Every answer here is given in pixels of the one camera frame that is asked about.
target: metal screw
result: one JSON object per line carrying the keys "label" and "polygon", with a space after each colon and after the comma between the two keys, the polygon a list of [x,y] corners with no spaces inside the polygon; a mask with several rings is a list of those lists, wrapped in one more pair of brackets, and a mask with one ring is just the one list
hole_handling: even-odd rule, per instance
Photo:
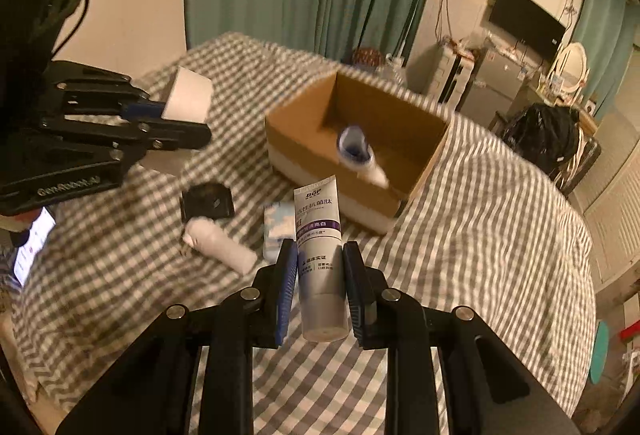
{"label": "metal screw", "polygon": [[471,321],[475,314],[469,307],[458,307],[456,309],[456,316],[463,321]]}
{"label": "metal screw", "polygon": [[385,301],[398,301],[400,296],[400,291],[396,289],[389,288],[382,291],[382,299]]}
{"label": "metal screw", "polygon": [[187,313],[187,309],[185,309],[182,305],[172,305],[166,310],[166,316],[170,320],[180,319]]}
{"label": "metal screw", "polygon": [[253,301],[260,298],[260,291],[255,287],[245,287],[240,291],[240,296],[243,300]]}

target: white cylindrical bottle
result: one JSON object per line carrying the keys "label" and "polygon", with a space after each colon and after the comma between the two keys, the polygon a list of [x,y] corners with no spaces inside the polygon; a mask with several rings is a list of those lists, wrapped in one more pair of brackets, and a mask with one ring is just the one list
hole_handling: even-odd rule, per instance
{"label": "white cylindrical bottle", "polygon": [[293,192],[302,335],[327,342],[349,333],[335,176]]}

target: checkered tablecloth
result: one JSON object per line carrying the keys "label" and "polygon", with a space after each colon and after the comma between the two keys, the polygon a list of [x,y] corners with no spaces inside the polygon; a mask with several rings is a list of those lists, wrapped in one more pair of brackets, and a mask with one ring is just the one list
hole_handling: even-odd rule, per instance
{"label": "checkered tablecloth", "polygon": [[[180,254],[180,191],[209,180],[229,186],[237,215],[223,228],[261,254],[263,206],[292,198],[294,188],[270,168],[265,112],[339,68],[451,123],[426,187],[394,230],[376,237],[343,218],[343,240],[357,240],[366,264],[423,305],[473,307],[560,406],[574,410],[594,336],[591,241],[541,171],[427,98],[313,54],[226,34],[176,64],[212,79],[212,142],[179,178],[138,166],[122,188],[60,205],[17,298],[18,345],[57,403],[70,409],[168,305],[210,306],[251,284],[255,271],[241,277],[215,260]],[[158,94],[174,69],[143,83]],[[284,346],[254,354],[256,432],[382,433],[385,376],[385,352],[362,352],[353,336],[305,342],[295,300]],[[437,385],[446,432],[439,374]]]}

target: phone screen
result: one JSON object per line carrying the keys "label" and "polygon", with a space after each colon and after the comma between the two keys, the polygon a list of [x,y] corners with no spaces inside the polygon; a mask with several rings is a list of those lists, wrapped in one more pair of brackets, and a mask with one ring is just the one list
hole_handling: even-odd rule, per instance
{"label": "phone screen", "polygon": [[54,225],[56,225],[56,221],[47,209],[43,208],[40,216],[31,224],[29,240],[25,245],[18,248],[18,252],[15,255],[14,274],[23,287],[33,265],[33,260],[44,247],[47,235],[49,235]]}

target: black tv screen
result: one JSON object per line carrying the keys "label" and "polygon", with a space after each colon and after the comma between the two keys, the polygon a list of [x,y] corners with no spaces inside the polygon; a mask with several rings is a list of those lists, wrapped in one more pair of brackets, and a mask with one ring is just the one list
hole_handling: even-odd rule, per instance
{"label": "black tv screen", "polygon": [[551,61],[566,28],[533,0],[496,0],[489,22]]}

